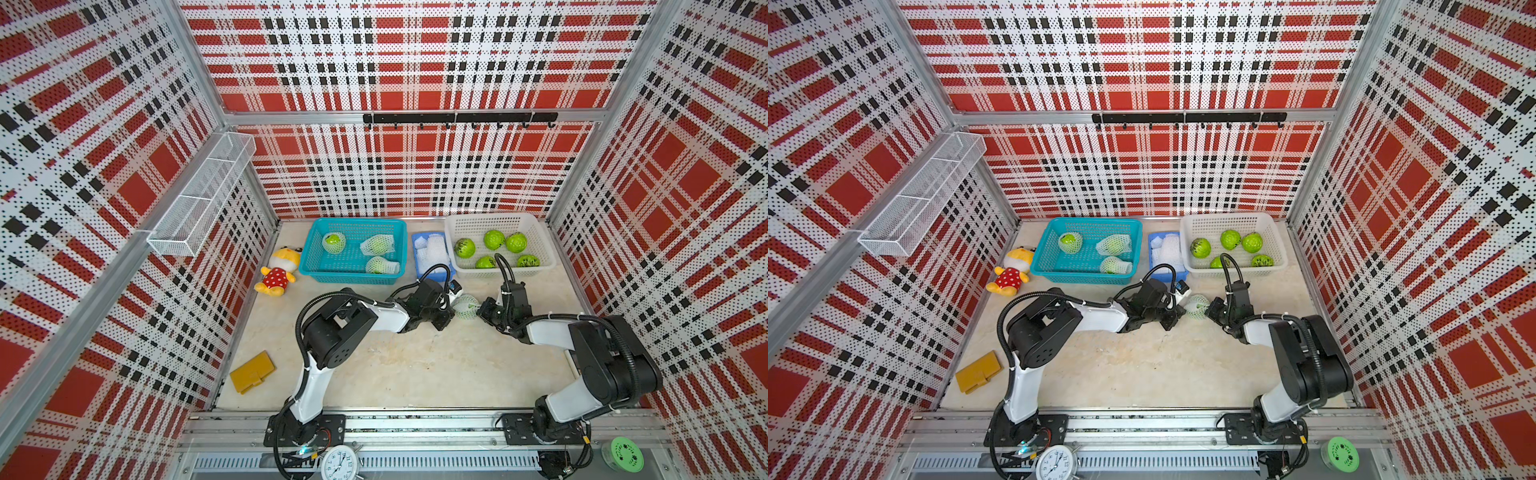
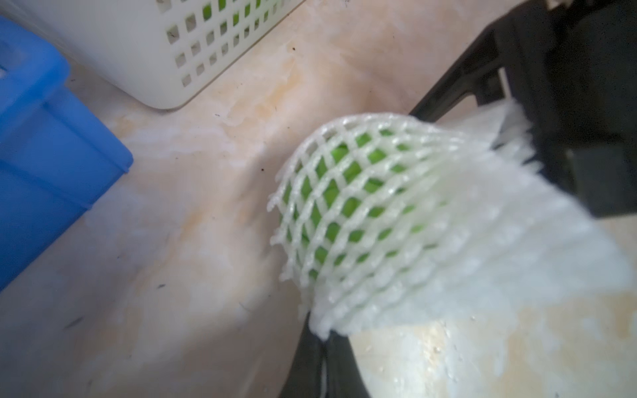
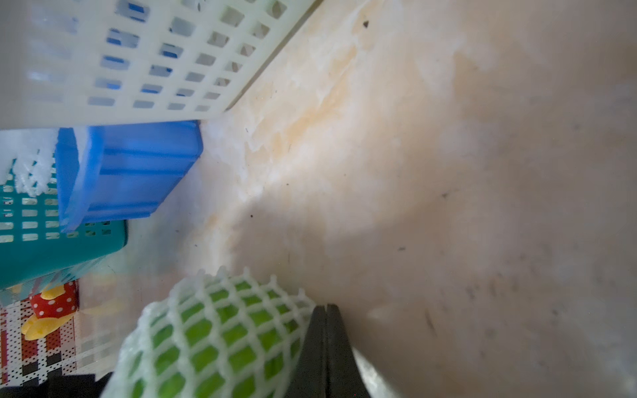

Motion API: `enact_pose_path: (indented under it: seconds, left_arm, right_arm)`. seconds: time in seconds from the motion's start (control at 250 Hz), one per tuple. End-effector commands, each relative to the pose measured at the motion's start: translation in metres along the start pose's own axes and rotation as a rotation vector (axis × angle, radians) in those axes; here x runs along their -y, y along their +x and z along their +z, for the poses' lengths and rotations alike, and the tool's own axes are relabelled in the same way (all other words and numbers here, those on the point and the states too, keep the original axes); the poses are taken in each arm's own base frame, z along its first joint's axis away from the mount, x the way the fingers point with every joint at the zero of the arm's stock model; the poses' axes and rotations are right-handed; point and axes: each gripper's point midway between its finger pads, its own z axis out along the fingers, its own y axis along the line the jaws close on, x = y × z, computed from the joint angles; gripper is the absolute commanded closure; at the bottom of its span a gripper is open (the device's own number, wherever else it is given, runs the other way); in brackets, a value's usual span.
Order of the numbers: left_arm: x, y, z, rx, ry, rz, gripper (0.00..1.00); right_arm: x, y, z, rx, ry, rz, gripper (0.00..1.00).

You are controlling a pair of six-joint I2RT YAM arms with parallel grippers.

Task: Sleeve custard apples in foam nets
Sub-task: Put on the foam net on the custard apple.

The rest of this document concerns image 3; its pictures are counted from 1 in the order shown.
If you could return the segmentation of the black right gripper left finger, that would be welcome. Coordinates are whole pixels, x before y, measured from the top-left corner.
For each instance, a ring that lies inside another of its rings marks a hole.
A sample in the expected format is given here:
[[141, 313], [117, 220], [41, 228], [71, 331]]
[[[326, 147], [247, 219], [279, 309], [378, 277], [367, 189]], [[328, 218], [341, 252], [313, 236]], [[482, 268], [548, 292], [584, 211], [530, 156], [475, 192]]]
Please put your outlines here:
[[322, 398], [326, 396], [325, 307], [314, 309], [305, 335], [304, 345], [285, 398]]

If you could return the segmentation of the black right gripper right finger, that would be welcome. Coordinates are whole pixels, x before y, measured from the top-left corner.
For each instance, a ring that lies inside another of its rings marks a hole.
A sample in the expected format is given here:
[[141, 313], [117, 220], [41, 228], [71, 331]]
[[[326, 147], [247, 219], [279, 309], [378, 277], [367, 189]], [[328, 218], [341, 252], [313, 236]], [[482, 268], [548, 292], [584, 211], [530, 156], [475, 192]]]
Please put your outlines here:
[[326, 313], [326, 396], [329, 398], [370, 398], [355, 361], [338, 306], [328, 304]]

